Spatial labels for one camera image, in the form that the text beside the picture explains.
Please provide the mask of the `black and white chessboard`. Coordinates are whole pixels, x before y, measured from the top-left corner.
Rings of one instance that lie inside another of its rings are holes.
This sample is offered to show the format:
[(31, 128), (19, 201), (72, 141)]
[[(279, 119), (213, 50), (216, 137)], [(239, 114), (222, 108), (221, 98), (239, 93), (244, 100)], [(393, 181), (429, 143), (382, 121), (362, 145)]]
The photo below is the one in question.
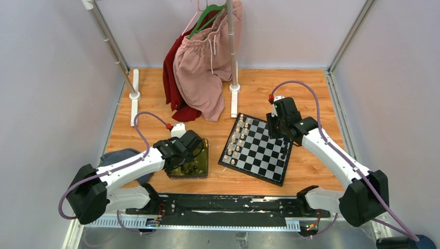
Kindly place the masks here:
[[(240, 123), (239, 117), (241, 114), (243, 113), (240, 113), (234, 122), (218, 164), (261, 179), (262, 181), (282, 186), (292, 148), (294, 147), (293, 142), (283, 138), (271, 139), (267, 121), (263, 119), (243, 114), (243, 123)], [(244, 134), (245, 138), (241, 140), (240, 135), (243, 134), (242, 131), (245, 128), (244, 123), (246, 119), (250, 119), (249, 126), (247, 127), (249, 131), (247, 134)], [(241, 126), (240, 134), (236, 133), (237, 125)], [(231, 137), (233, 135), (236, 136), (236, 142), (234, 144), (231, 143)], [(286, 159), (282, 160), (280, 155), (284, 143), (289, 143), (289, 148)], [(235, 151), (236, 146), (240, 146), (239, 152)], [(231, 156), (227, 155), (228, 149), (232, 150)], [(227, 162), (223, 161), (225, 155), (229, 157)], [(235, 165), (230, 164), (231, 159), (236, 160)]]

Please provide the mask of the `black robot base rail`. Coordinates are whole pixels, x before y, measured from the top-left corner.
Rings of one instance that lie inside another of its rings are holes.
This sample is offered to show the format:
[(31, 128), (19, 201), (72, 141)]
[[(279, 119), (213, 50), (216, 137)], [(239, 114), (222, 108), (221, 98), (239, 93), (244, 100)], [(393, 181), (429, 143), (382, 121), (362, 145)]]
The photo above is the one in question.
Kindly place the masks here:
[(286, 231), (308, 237), (326, 229), (325, 222), (347, 223), (342, 214), (313, 210), (304, 196), (207, 195), (153, 192), (149, 201), (130, 203), (111, 194), (103, 207), (93, 205), (79, 223), (88, 228), (125, 227), (134, 232), (176, 230)]

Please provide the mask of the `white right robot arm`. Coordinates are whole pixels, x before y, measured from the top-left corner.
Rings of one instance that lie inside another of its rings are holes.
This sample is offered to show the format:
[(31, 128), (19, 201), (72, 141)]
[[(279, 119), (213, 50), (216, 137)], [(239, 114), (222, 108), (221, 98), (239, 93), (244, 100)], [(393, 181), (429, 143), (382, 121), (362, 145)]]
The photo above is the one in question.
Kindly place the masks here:
[(381, 171), (354, 161), (321, 129), (312, 117), (302, 118), (291, 97), (269, 96), (272, 112), (267, 113), (269, 136), (288, 139), (312, 152), (338, 179), (343, 191), (313, 185), (297, 193), (297, 212), (310, 216), (316, 210), (341, 214), (352, 226), (386, 212), (389, 206), (388, 178)]

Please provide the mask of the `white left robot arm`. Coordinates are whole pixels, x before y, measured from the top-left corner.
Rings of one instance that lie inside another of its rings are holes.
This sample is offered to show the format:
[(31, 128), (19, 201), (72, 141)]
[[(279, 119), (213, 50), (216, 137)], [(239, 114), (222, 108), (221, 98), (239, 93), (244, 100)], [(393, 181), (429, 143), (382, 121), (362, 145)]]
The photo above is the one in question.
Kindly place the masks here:
[(144, 152), (118, 163), (98, 168), (87, 164), (78, 170), (62, 200), (69, 202), (75, 214), (72, 219), (82, 225), (116, 210), (141, 209), (146, 214), (154, 214), (159, 200), (152, 196), (153, 191), (146, 185), (126, 190), (122, 186), (144, 175), (172, 171), (190, 163), (204, 148), (203, 139), (189, 130), (181, 137), (157, 141)]

